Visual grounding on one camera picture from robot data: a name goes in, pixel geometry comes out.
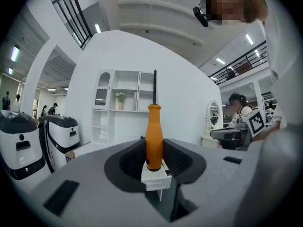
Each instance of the headphones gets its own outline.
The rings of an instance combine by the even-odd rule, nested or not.
[[[199,22],[204,26],[208,27],[208,22],[210,21],[210,18],[207,18],[205,14],[201,13],[203,5],[203,0],[200,1],[199,7],[194,7],[193,12],[195,17],[199,20]]]

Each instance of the balcony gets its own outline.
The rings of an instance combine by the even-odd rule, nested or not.
[[[78,0],[51,0],[68,31],[83,50],[92,37]]]
[[[209,78],[219,85],[267,62],[267,45],[263,41],[246,54],[221,68]]]

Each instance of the black camera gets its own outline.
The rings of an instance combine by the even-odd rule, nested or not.
[[[193,12],[195,17],[200,21],[200,23],[204,27],[208,27],[208,20],[204,14],[201,13],[200,9],[198,7],[193,8]]]

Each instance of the orange screwdriver handle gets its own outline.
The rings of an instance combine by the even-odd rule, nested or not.
[[[150,171],[158,171],[163,159],[163,134],[160,125],[160,105],[149,105],[149,119],[146,131],[146,165]]]

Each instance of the white display shelf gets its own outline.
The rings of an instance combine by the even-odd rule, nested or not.
[[[105,105],[96,105],[96,101],[92,105],[93,144],[108,147],[145,136],[148,106],[153,100],[153,72],[103,70],[98,73],[95,89],[107,89],[107,94],[99,93],[97,97],[106,100]],[[120,102],[116,97],[119,92],[126,95],[123,110],[119,110]]]

